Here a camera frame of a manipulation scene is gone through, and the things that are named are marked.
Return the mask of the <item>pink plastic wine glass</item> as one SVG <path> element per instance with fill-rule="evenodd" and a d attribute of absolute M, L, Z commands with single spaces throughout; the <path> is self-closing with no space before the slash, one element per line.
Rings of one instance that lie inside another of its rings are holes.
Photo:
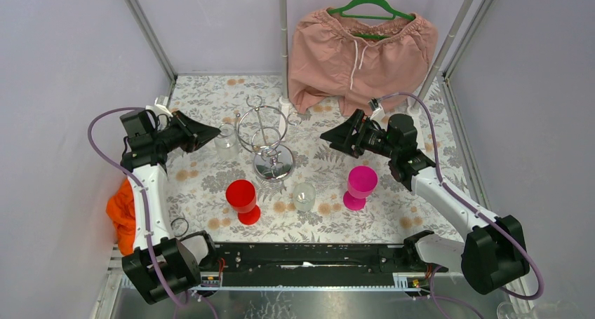
<path fill-rule="evenodd" d="M 347 190 L 343 203 L 348 210 L 358 211 L 366 206 L 366 199 L 375 190 L 378 176 L 374 169 L 360 165 L 353 168 L 347 177 Z"/>

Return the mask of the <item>clear wine glass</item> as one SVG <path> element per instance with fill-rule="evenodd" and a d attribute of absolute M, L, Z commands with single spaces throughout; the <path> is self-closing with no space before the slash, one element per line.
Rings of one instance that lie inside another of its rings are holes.
<path fill-rule="evenodd" d="M 222 160 L 234 161 L 239 155 L 239 142 L 231 123 L 221 123 L 220 134 L 214 139 L 218 156 Z"/>
<path fill-rule="evenodd" d="M 316 189 L 313 185 L 303 182 L 293 189 L 293 203 L 297 210 L 310 211 L 316 202 Z"/>

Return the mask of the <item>chrome wire glass rack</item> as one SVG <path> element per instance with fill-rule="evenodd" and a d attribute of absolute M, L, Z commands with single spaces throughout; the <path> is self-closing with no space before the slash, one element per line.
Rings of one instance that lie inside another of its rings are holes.
<path fill-rule="evenodd" d="M 289 128 L 295 125 L 291 113 L 266 104 L 260 95 L 248 95 L 246 110 L 236 114 L 234 132 L 241 147 L 253 155 L 253 170 L 269 182 L 288 179 L 295 169 L 295 157 L 284 144 Z"/>

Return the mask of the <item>red plastic wine glass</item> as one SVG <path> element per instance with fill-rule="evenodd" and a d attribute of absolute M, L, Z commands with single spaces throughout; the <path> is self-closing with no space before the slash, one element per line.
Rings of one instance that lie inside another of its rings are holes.
<path fill-rule="evenodd" d="M 225 192 L 229 205 L 236 211 L 238 220 L 244 225 L 256 224 L 261 211 L 257 205 L 254 185 L 245 179 L 233 181 Z"/>

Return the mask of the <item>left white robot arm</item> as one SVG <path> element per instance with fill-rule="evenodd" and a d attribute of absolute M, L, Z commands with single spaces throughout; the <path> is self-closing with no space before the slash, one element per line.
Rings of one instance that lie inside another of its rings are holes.
<path fill-rule="evenodd" d="M 162 127 L 151 109 L 137 109 L 120 117 L 131 148 L 120 162 L 133 190 L 135 239 L 123 258 L 123 271 L 148 304 L 175 297 L 201 282 L 201 270 L 217 266 L 215 243 L 199 231 L 183 238 L 173 235 L 166 208 L 168 154 L 176 149 L 192 153 L 220 134 L 180 111 Z"/>

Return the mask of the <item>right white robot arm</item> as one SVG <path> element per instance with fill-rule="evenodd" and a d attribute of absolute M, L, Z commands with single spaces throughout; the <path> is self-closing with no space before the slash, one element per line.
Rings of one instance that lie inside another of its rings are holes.
<path fill-rule="evenodd" d="M 357 158 L 365 151 L 388 158 L 393 178 L 438 210 L 463 237 L 442 238 L 425 231 L 408 239 L 403 264 L 420 271 L 428 263 L 461 273 L 480 294 L 488 294 L 526 276 L 530 264 L 520 222 L 499 217 L 465 197 L 442 178 L 438 165 L 417 147 L 413 119 L 394 114 L 382 129 L 357 109 L 344 123 L 321 134 L 330 147 Z"/>

